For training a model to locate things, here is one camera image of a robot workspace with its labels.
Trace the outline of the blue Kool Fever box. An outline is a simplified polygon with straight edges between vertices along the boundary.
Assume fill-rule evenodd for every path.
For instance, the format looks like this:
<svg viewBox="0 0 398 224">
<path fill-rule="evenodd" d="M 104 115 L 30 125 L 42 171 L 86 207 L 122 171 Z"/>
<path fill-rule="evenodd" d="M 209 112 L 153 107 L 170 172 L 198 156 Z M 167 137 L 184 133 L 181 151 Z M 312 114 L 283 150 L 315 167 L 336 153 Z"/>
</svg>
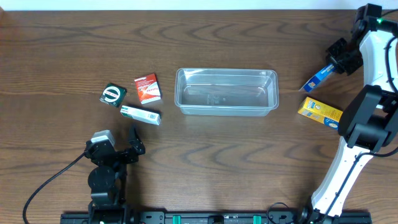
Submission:
<svg viewBox="0 0 398 224">
<path fill-rule="evenodd" d="M 305 91 L 307 93 L 316 89 L 316 87 L 321 84 L 322 81 L 325 81 L 327 77 L 335 71 L 335 66 L 331 63 L 321 69 L 319 72 L 314 74 L 300 89 L 300 91 Z"/>
</svg>

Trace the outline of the yellow medicine box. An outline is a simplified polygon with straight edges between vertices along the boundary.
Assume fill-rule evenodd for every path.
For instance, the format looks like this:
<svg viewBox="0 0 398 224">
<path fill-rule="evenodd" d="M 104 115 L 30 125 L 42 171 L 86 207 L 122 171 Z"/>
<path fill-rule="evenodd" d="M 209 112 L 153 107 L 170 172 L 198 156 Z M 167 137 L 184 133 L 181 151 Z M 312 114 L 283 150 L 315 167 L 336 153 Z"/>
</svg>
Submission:
<svg viewBox="0 0 398 224">
<path fill-rule="evenodd" d="M 341 110 L 311 97 L 306 97 L 301 102 L 297 113 L 333 129 L 338 129 L 339 121 L 343 114 Z"/>
</svg>

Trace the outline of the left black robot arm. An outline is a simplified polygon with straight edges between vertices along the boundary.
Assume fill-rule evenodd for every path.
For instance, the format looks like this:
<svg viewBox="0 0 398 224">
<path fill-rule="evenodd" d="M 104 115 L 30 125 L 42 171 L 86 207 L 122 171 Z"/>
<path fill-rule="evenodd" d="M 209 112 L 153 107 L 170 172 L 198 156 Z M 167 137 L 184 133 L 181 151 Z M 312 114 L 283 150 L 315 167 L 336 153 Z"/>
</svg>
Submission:
<svg viewBox="0 0 398 224">
<path fill-rule="evenodd" d="M 127 149 L 115 150 L 115 142 L 110 130 L 96 132 L 86 142 L 84 156 L 96 165 L 88 176 L 94 214 L 127 213 L 127 165 L 138 162 L 146 153 L 135 126 L 130 127 Z"/>
</svg>

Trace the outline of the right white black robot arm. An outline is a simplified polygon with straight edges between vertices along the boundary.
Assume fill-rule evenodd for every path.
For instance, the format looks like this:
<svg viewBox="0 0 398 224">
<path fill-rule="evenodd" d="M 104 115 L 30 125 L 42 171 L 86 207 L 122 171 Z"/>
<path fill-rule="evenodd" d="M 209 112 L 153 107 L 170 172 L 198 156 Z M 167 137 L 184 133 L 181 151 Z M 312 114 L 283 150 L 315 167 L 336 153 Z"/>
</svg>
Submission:
<svg viewBox="0 0 398 224">
<path fill-rule="evenodd" d="M 361 170 L 397 135 L 397 22 L 382 7 L 357 9 L 351 40 L 339 39 L 327 52 L 328 66 L 304 85 L 310 92 L 329 73 L 364 69 L 364 86 L 338 122 L 339 148 L 323 182 L 296 216 L 296 223 L 371 223 L 368 212 L 345 212 L 343 204 Z"/>
</svg>

